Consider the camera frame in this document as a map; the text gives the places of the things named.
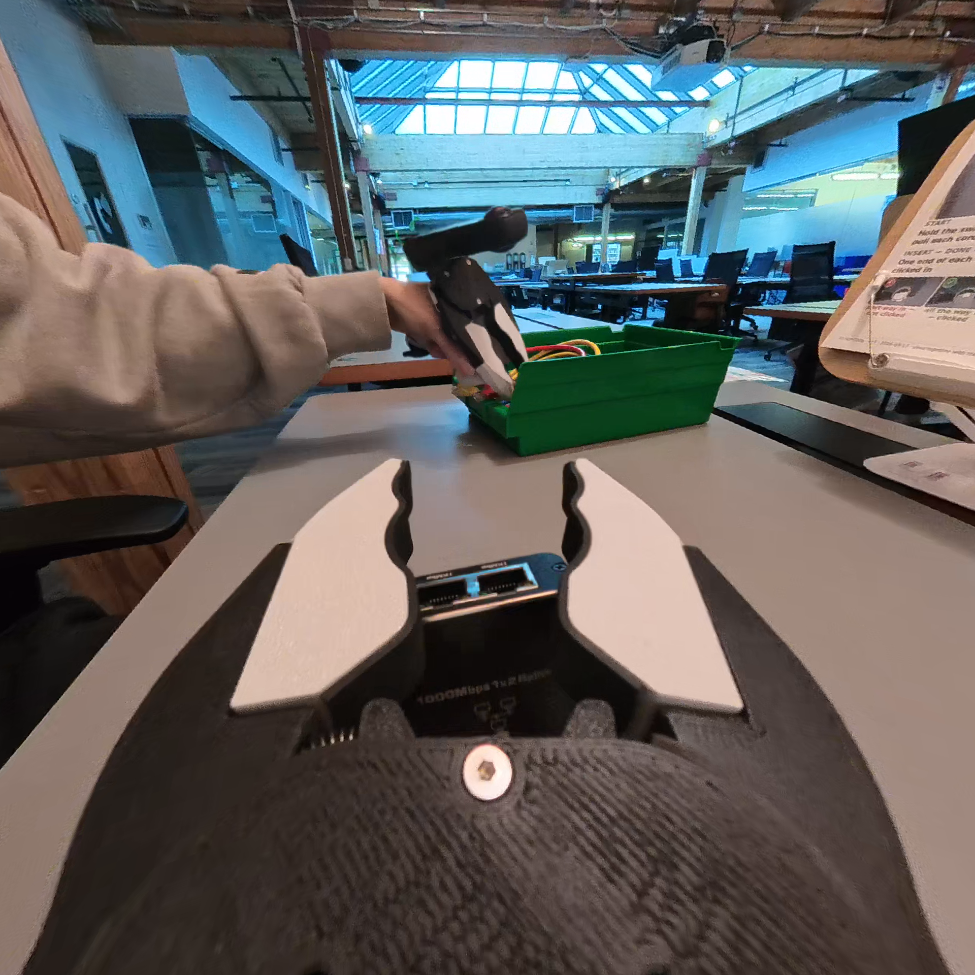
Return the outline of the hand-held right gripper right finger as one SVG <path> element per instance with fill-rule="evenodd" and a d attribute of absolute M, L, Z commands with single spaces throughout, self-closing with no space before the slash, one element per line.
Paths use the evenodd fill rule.
<path fill-rule="evenodd" d="M 742 693 L 680 537 L 587 459 L 563 470 L 567 635 L 659 704 L 737 716 Z"/>

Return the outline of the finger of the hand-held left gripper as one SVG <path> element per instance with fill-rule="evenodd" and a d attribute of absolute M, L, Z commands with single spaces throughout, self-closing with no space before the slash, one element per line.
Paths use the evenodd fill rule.
<path fill-rule="evenodd" d="M 492 379 L 512 382 L 511 372 L 528 359 L 527 348 L 510 311 L 492 311 L 492 316 Z"/>
<path fill-rule="evenodd" d="M 472 321 L 464 326 L 464 336 L 468 340 L 470 349 L 480 364 L 476 367 L 476 373 L 483 383 L 492 388 L 494 393 L 502 400 L 510 400 L 515 389 L 515 380 L 503 382 L 501 379 L 492 379 L 492 311 L 509 311 L 507 308 L 494 308 L 488 311 L 481 309 L 484 315 L 478 321 Z"/>

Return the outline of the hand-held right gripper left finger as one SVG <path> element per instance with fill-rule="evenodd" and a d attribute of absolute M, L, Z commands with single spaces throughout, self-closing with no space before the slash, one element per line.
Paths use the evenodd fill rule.
<path fill-rule="evenodd" d="M 418 684 L 424 645 L 409 570 L 410 463 L 389 459 L 296 533 L 230 698 L 235 714 L 373 697 Z"/>

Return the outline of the green plastic bin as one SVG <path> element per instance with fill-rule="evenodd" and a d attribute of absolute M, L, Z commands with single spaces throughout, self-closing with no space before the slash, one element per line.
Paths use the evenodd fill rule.
<path fill-rule="evenodd" d="M 453 385 L 470 416 L 519 457 L 708 421 L 740 339 L 628 323 L 523 334 L 510 400 Z"/>

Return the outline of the black ethernet splitter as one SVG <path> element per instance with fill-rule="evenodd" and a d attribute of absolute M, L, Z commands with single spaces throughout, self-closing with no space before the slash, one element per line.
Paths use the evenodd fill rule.
<path fill-rule="evenodd" d="M 542 553 L 417 581 L 423 676 L 402 708 L 421 737 L 551 737 L 574 701 L 558 667 L 566 564 Z"/>

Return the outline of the person's left forearm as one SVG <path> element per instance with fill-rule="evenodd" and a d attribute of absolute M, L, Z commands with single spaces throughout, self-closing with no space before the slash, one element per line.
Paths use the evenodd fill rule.
<path fill-rule="evenodd" d="M 156 268 L 98 243 L 73 254 L 2 196 L 3 469 L 251 427 L 391 335 L 375 272 Z"/>

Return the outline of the person's left hand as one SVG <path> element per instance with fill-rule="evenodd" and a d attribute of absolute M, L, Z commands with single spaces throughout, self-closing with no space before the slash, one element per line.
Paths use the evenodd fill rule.
<path fill-rule="evenodd" d="M 438 308 L 428 286 L 418 282 L 379 279 L 387 317 L 393 331 L 406 335 L 415 346 L 433 358 L 450 363 L 455 375 L 466 378 L 475 374 L 463 351 L 445 335 Z"/>

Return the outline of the black office chair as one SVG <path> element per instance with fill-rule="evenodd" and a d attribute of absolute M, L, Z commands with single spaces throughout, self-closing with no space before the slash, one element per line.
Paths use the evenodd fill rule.
<path fill-rule="evenodd" d="M 2 511 L 1 763 L 6 764 L 121 623 L 95 602 L 44 598 L 52 563 L 172 539 L 189 517 L 173 497 L 117 495 Z"/>

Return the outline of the wooden door panel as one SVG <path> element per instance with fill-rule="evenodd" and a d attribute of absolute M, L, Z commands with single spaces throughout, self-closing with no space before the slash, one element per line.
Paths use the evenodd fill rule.
<path fill-rule="evenodd" d="M 1 119 L 2 193 L 50 226 L 60 247 L 79 253 L 88 244 L 87 236 L 4 48 Z M 5 478 L 29 508 L 100 493 L 113 500 L 160 495 L 188 505 L 187 526 L 170 540 L 73 558 L 63 564 L 76 592 L 116 615 L 126 615 L 140 603 L 204 524 L 172 446 L 13 468 L 5 472 Z"/>

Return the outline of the white stand base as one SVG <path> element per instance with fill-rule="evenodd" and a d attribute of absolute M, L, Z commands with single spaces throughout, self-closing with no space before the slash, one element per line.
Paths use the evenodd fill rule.
<path fill-rule="evenodd" d="M 867 458 L 866 471 L 920 494 L 974 512 L 974 412 L 935 404 L 962 433 L 961 441 Z"/>

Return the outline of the instruction sheet board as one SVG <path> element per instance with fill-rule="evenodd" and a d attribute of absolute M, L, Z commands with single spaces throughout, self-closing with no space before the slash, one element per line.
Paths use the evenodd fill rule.
<path fill-rule="evenodd" d="M 957 136 L 826 323 L 835 377 L 974 406 L 974 125 Z"/>

